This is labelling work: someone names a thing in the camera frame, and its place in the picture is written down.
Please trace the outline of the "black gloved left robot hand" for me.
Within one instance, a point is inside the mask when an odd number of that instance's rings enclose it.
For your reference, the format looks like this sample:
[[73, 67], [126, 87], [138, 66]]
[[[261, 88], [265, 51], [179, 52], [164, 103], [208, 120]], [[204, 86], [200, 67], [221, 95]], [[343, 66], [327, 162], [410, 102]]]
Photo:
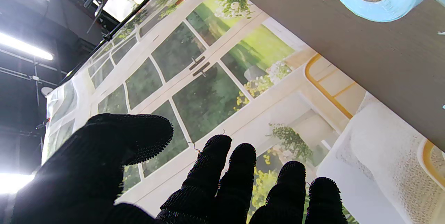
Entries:
[[173, 138], [167, 118], [98, 114], [43, 164], [34, 179], [5, 200], [7, 224], [245, 224], [254, 185], [256, 150], [238, 145], [221, 175], [232, 139], [218, 134], [199, 151], [183, 181], [156, 217], [130, 203], [124, 167], [160, 154]]

